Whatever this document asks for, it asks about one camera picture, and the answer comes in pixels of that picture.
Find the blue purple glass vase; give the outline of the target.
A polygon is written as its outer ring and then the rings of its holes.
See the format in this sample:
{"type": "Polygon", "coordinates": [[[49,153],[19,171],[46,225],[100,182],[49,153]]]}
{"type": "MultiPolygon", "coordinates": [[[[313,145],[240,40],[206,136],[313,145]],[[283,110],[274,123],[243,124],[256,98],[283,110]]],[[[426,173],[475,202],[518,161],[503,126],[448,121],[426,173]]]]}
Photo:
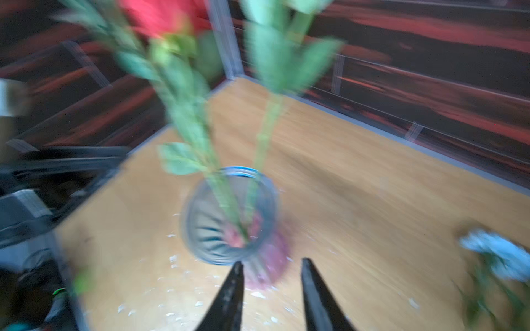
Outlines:
{"type": "Polygon", "coordinates": [[[244,266],[245,286],[273,288],[289,262],[280,227],[280,196],[271,179],[243,167],[223,168],[224,188],[237,204],[237,220],[227,218],[210,183],[201,181],[182,212],[182,237],[192,255],[214,266],[244,266]]]}

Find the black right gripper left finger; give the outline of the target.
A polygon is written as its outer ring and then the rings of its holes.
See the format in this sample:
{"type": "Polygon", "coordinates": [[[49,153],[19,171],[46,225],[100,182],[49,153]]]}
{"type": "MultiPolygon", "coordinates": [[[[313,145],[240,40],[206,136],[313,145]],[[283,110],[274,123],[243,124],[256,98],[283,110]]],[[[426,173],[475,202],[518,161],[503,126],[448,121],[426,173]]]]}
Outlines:
{"type": "Polygon", "coordinates": [[[240,331],[244,299],[244,266],[236,262],[196,331],[240,331]]]}

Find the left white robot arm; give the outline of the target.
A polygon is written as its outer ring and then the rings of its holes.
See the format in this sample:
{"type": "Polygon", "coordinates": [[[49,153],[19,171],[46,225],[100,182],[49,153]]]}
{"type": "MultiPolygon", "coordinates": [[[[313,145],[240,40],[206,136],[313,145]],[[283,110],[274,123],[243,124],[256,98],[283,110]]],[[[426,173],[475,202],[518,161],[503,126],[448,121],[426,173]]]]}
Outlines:
{"type": "Polygon", "coordinates": [[[1,329],[86,330],[88,279],[55,234],[128,157],[125,147],[51,147],[1,164],[1,329]]]}

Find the small light blue flower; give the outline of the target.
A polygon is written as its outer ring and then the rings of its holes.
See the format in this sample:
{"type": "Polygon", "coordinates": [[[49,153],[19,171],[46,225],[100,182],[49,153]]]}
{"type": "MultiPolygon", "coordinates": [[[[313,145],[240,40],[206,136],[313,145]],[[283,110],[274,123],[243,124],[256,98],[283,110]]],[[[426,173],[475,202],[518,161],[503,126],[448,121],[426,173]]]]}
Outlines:
{"type": "Polygon", "coordinates": [[[480,228],[458,238],[458,245],[476,255],[476,263],[468,271],[470,291],[458,288],[465,330],[477,330],[484,316],[494,330],[528,330],[529,251],[498,233],[480,228]],[[506,319],[494,312],[490,303],[494,292],[506,298],[506,319]]]}

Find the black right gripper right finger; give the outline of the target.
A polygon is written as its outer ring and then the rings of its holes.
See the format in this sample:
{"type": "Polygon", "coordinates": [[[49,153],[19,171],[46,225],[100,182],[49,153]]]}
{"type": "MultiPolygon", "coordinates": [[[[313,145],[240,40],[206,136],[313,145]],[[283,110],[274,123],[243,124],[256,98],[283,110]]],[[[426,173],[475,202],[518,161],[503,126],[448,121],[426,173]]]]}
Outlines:
{"type": "Polygon", "coordinates": [[[309,258],[302,259],[301,280],[307,330],[356,330],[309,258]]]}

